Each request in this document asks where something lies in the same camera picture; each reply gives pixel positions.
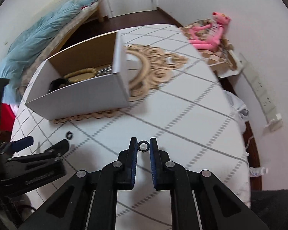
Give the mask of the red bed sheet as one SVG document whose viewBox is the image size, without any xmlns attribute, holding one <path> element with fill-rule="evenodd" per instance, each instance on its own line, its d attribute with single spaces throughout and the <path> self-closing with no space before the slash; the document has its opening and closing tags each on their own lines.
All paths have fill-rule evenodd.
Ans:
<svg viewBox="0 0 288 230">
<path fill-rule="evenodd" d="M 0 105 L 0 131 L 12 132 L 15 118 L 16 116 L 11 106 L 2 103 Z"/>
</svg>

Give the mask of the white patterned tablecloth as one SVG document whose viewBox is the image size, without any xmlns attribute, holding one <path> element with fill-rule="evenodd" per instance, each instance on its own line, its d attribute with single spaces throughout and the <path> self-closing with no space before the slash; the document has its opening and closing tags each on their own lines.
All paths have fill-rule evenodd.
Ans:
<svg viewBox="0 0 288 230">
<path fill-rule="evenodd" d="M 119 30 L 127 56 L 129 105 L 125 108 L 47 120 L 26 105 L 23 95 L 12 139 L 32 136 L 20 155 L 40 154 L 72 133 L 62 156 L 66 175 L 27 193 L 39 210 L 78 170 L 100 170 L 128 148 L 132 137 L 149 140 L 190 171 L 209 170 L 246 206 L 249 165 L 240 128 L 217 77 L 174 25 Z M 94 67 L 50 83 L 49 92 L 109 74 Z"/>
</svg>

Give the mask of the white cardboard box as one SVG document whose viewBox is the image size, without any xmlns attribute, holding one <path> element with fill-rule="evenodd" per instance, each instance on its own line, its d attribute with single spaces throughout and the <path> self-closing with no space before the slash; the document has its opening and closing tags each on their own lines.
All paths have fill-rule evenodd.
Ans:
<svg viewBox="0 0 288 230">
<path fill-rule="evenodd" d="M 91 67 L 111 71 L 49 92 L 52 81 Z M 38 67 L 31 82 L 25 105 L 49 121 L 127 107 L 130 92 L 121 33 L 96 36 L 58 52 Z"/>
</svg>

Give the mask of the light blue duvet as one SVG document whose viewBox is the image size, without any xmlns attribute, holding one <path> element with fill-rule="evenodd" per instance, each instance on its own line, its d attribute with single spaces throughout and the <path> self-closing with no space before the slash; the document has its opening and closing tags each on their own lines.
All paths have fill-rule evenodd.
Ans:
<svg viewBox="0 0 288 230">
<path fill-rule="evenodd" d="M 23 72 L 30 67 L 58 32 L 76 17 L 83 7 L 98 0 L 68 1 L 49 12 L 20 34 L 11 44 L 7 55 L 0 62 L 0 78 L 9 80 L 4 87 L 2 103 L 19 105 L 22 96 L 18 92 Z"/>
</svg>

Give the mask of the white plastic bag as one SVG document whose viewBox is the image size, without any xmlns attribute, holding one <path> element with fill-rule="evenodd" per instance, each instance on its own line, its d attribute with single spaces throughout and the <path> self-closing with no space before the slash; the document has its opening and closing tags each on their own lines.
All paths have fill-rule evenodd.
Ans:
<svg viewBox="0 0 288 230">
<path fill-rule="evenodd" d="M 226 98 L 233 110 L 234 119 L 239 125 L 242 134 L 246 131 L 246 123 L 249 121 L 249 109 L 246 104 L 236 95 L 229 91 L 224 91 Z"/>
</svg>

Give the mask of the checkered cushion stool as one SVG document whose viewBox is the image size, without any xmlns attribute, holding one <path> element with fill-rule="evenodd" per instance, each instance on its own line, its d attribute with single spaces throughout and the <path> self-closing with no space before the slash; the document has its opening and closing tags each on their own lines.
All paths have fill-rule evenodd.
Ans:
<svg viewBox="0 0 288 230">
<path fill-rule="evenodd" d="M 203 19 L 179 28 L 182 34 L 197 49 L 212 71 L 236 71 L 238 58 L 234 47 L 225 37 L 229 18 Z"/>
</svg>

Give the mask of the black fuzzy seat cover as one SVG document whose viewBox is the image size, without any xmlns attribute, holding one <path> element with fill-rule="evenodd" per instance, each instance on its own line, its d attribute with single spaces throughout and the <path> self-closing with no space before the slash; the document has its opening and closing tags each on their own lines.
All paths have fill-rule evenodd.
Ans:
<svg viewBox="0 0 288 230">
<path fill-rule="evenodd" d="M 252 191 L 251 210 L 269 229 L 288 229 L 288 190 Z"/>
</svg>

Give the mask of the pink panther plush toy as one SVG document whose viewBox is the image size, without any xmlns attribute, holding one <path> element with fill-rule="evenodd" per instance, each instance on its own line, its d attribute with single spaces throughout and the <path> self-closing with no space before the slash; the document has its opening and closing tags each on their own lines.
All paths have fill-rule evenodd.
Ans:
<svg viewBox="0 0 288 230">
<path fill-rule="evenodd" d="M 189 29 L 192 39 L 189 42 L 197 50 L 215 50 L 221 43 L 222 36 L 226 33 L 231 17 L 221 12 L 212 13 L 212 22 L 205 26 L 194 26 Z M 200 40 L 196 33 L 202 30 L 208 30 L 206 39 Z"/>
</svg>

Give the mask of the bed with checkered mattress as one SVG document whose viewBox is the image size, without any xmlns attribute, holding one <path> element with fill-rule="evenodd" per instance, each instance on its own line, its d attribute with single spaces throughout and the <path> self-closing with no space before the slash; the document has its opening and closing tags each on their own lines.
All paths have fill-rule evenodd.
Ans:
<svg viewBox="0 0 288 230">
<path fill-rule="evenodd" d="M 101 16 L 100 2 L 94 2 L 91 6 L 83 8 L 69 23 L 67 23 L 53 38 L 53 40 L 46 46 L 46 48 L 40 53 L 35 61 L 24 70 L 21 77 L 21 85 L 17 89 L 17 92 L 23 96 L 27 89 L 29 82 L 31 81 L 34 73 L 41 63 L 48 59 L 50 56 L 58 53 L 72 34 L 85 22 L 90 19 L 98 19 L 103 21 Z"/>
</svg>

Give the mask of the white wall power strip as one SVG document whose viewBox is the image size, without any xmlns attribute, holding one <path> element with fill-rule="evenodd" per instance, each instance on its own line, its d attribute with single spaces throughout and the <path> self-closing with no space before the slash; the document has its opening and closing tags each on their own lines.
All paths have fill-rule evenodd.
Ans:
<svg viewBox="0 0 288 230">
<path fill-rule="evenodd" d="M 242 53 L 239 53 L 239 60 L 242 65 L 241 73 L 250 85 L 256 100 L 259 102 L 261 110 L 266 118 L 266 121 L 272 119 L 279 111 L 275 106 L 270 94 L 268 93 L 264 83 L 261 81 L 259 73 L 255 70 L 251 62 L 249 62 Z M 283 126 L 283 121 L 273 127 L 271 132 L 280 129 Z"/>
</svg>

